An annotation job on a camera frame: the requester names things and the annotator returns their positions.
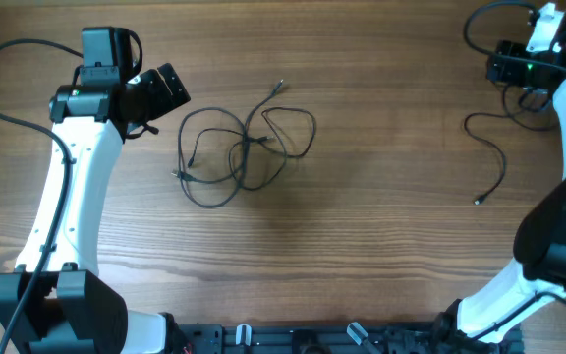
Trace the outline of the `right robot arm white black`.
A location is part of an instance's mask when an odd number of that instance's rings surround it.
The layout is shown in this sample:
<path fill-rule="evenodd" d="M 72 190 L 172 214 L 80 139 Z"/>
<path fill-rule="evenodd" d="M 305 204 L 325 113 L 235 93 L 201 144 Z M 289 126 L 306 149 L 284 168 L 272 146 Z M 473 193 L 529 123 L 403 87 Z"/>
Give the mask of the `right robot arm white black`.
<path fill-rule="evenodd" d="M 566 9 L 526 1 L 526 44 L 501 41 L 488 51 L 487 78 L 505 88 L 546 95 L 558 119 L 563 179 L 522 221 L 513 258 L 483 289 L 456 300 L 429 333 L 431 352 L 507 352 L 504 336 L 551 302 L 566 306 Z"/>

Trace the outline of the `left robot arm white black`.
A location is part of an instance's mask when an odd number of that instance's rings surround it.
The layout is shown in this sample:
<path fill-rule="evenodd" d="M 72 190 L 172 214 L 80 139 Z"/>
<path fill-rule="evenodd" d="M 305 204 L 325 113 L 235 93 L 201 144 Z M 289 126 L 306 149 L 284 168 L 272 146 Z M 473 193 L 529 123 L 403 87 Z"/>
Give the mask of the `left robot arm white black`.
<path fill-rule="evenodd" d="M 98 275 L 99 224 L 125 141 L 187 103 L 170 65 L 142 69 L 124 28 L 86 28 L 83 62 L 51 98 L 51 159 L 39 209 L 14 269 L 0 273 L 0 348 L 21 353 L 191 353 L 167 313 L 130 310 Z"/>

